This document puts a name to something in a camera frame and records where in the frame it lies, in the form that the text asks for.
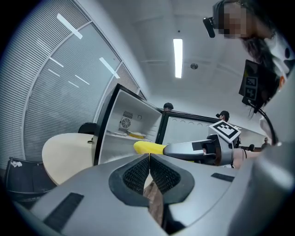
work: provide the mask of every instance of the black strip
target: black strip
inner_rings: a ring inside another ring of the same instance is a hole
[[[112,193],[124,204],[136,207],[148,207],[149,200],[144,197],[144,183],[149,174],[148,154],[116,169],[109,177]]]
[[[83,195],[70,193],[65,199],[46,217],[44,223],[57,232],[61,232],[65,224],[70,219],[78,205],[83,199]]]
[[[164,140],[164,137],[165,137],[165,132],[166,132],[169,117],[176,117],[176,118],[183,118],[183,119],[190,119],[190,120],[198,120],[198,121],[208,122],[208,123],[212,123],[212,124],[220,121],[219,119],[216,119],[216,118],[198,116],[198,115],[188,114],[188,113],[162,112],[162,114],[163,114],[163,117],[162,117],[162,120],[161,120],[158,136],[157,136],[157,139],[156,139],[157,144],[163,144],[163,140]]]
[[[139,93],[141,93],[143,99],[147,100],[146,97],[143,95],[141,90],[139,90]]]
[[[201,145],[200,142],[192,142],[192,146],[193,146],[194,151],[203,150],[202,145]]]
[[[94,132],[94,136],[92,139],[92,157],[94,157],[94,163],[93,165],[98,165],[98,159],[100,156],[100,149],[102,147],[102,139],[104,136],[104,133],[106,131],[106,124],[107,121],[111,115],[112,108],[115,104],[116,97],[120,90],[125,91],[126,93],[132,95],[136,99],[144,102],[151,108],[155,109],[158,112],[162,112],[159,108],[155,107],[154,105],[150,104],[148,101],[144,100],[141,96],[131,92],[121,84],[117,84],[116,87],[110,92],[110,94],[106,97],[106,100],[102,106],[100,116],[98,118],[97,124],[96,124],[96,130]]]
[[[166,204],[163,207],[163,220],[162,220],[162,228],[168,235],[175,234],[176,232],[183,230],[185,226],[173,219],[173,216],[170,212],[169,206]]]
[[[163,194],[164,204],[183,202],[195,185],[191,173],[156,154],[150,154],[150,172]]]
[[[233,182],[234,178],[233,176],[229,176],[229,175],[223,175],[223,174],[219,174],[219,173],[214,173],[211,175],[211,177],[217,178],[217,179],[222,179],[228,182]]]

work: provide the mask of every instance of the black cable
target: black cable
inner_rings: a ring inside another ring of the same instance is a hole
[[[245,153],[245,155],[246,155],[246,159],[247,159],[247,153],[246,153],[246,150],[244,149],[244,148],[242,148],[243,150],[244,150],[244,153]]]
[[[249,105],[250,107],[256,109],[256,107],[255,107],[254,105],[252,105],[250,102],[248,103],[248,105]],[[273,129],[273,126],[272,126],[272,124],[271,124],[271,121],[269,120],[268,116],[266,115],[266,113],[265,113],[263,110],[259,109],[258,112],[259,112],[259,113],[264,117],[264,119],[266,120],[266,122],[267,122],[267,124],[268,124],[268,126],[269,126],[269,128],[270,128],[270,130],[271,130],[271,140],[272,140],[271,144],[272,144],[272,145],[275,145],[275,144],[277,143],[277,136],[276,136],[275,130]]]

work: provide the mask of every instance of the ceiling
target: ceiling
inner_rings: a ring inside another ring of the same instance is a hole
[[[239,40],[210,38],[202,22],[217,0],[100,0],[129,43],[152,92],[228,107],[248,116],[238,94],[245,60]],[[173,38],[183,39],[183,77],[175,78]],[[190,65],[198,64],[197,70]]]

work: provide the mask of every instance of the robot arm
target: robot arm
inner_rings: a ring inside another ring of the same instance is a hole
[[[206,165],[232,164],[234,146],[240,133],[232,125],[221,120],[209,126],[207,139],[169,144],[164,148],[163,154]]]
[[[293,143],[266,148],[239,171],[159,154],[126,157],[81,171],[30,212],[35,228],[49,226],[56,235],[258,234],[293,192],[293,149]],[[149,172],[163,195],[161,226],[142,196]]]

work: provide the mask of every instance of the person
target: person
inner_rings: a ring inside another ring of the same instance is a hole
[[[173,105],[169,102],[164,104],[164,111],[165,112],[171,112],[174,109]]]
[[[250,144],[248,150],[249,150],[250,152],[254,152],[254,150],[255,150],[255,146],[254,146],[254,144]]]
[[[230,119],[230,114],[227,111],[222,111],[220,114],[217,114],[219,116],[220,120],[223,120],[225,122],[228,122]]]
[[[287,83],[295,65],[294,52],[254,0],[217,2],[213,6],[213,27],[226,38],[240,39],[256,63],[275,72],[279,78],[278,90]],[[260,127],[271,136],[264,118],[260,119]],[[247,158],[256,158],[259,152],[234,149],[233,166],[239,168],[246,155]]]
[[[264,138],[264,144],[262,144],[262,146],[261,146],[261,150],[263,150],[267,146],[270,146],[270,144],[268,143],[268,137],[265,137]]]

